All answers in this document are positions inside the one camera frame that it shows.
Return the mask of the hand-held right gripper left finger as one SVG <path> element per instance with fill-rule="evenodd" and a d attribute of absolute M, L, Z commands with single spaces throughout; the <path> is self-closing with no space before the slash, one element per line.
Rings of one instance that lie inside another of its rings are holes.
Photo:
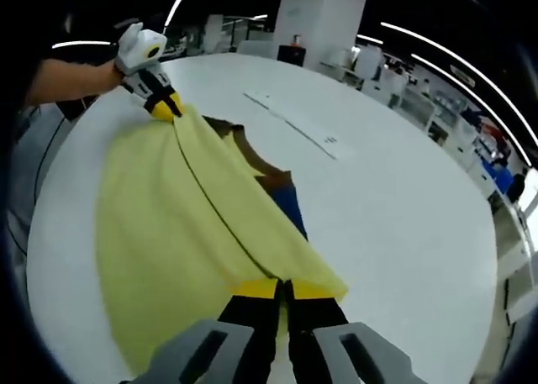
<path fill-rule="evenodd" d="M 245 281 L 218 319 L 200 320 L 157 348 L 135 383 L 265 383 L 276 354 L 278 279 Z"/>

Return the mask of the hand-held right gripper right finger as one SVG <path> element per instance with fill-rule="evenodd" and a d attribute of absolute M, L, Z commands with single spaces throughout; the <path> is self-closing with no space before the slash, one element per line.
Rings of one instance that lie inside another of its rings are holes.
<path fill-rule="evenodd" d="M 419 383 L 410 357 L 364 323 L 350 323 L 332 294 L 285 282 L 288 353 L 297 383 Z"/>

